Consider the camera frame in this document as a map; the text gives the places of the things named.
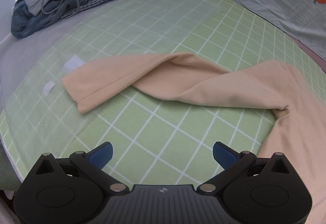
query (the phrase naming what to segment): circular cap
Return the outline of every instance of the circular cap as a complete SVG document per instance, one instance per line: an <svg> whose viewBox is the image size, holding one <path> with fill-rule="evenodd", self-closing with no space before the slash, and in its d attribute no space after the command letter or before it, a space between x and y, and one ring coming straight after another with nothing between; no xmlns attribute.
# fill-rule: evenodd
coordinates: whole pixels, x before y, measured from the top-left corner
<svg viewBox="0 0 326 224"><path fill-rule="evenodd" d="M225 188L224 206L241 223L301 223L312 200L299 180L293 174L266 171L240 178Z"/></svg>
<svg viewBox="0 0 326 224"><path fill-rule="evenodd" d="M251 191L251 198L257 204L268 207L284 205L288 199L287 191L276 185L261 185Z"/></svg>
<svg viewBox="0 0 326 224"><path fill-rule="evenodd" d="M210 193L216 189L214 184L211 183L204 183L200 186L200 190L206 193Z"/></svg>
<svg viewBox="0 0 326 224"><path fill-rule="evenodd" d="M110 186L110 189L115 192L121 192L126 189L126 186L123 183L114 183Z"/></svg>
<svg viewBox="0 0 326 224"><path fill-rule="evenodd" d="M37 195L37 200L42 206L51 208L68 205L74 198L74 190L63 185L44 188Z"/></svg>

